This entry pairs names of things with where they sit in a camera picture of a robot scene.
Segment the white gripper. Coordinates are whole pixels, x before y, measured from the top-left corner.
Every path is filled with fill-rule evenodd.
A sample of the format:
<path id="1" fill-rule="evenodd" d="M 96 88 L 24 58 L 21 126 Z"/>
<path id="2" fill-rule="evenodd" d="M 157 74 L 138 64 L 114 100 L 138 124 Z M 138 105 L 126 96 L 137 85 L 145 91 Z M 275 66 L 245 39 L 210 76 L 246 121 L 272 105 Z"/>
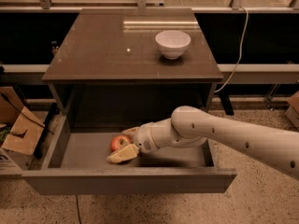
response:
<path id="1" fill-rule="evenodd" d="M 151 137 L 151 123 L 123 130 L 121 133 L 133 138 L 135 144 L 126 144 L 118 150 L 112 152 L 108 157 L 109 163 L 121 163 L 129 161 L 138 156 L 139 149 L 142 153 L 150 153 L 155 150 L 155 145 Z"/>

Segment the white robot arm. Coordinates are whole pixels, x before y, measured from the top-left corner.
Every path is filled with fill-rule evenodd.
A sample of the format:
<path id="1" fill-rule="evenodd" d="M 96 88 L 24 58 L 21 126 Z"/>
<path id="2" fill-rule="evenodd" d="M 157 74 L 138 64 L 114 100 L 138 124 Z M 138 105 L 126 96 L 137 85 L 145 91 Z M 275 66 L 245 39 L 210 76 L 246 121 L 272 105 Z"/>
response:
<path id="1" fill-rule="evenodd" d="M 129 139 L 107 161 L 121 163 L 165 147 L 198 147 L 212 139 L 299 178 L 299 132 L 290 132 L 210 115 L 191 106 L 176 108 L 169 119 L 123 132 Z"/>

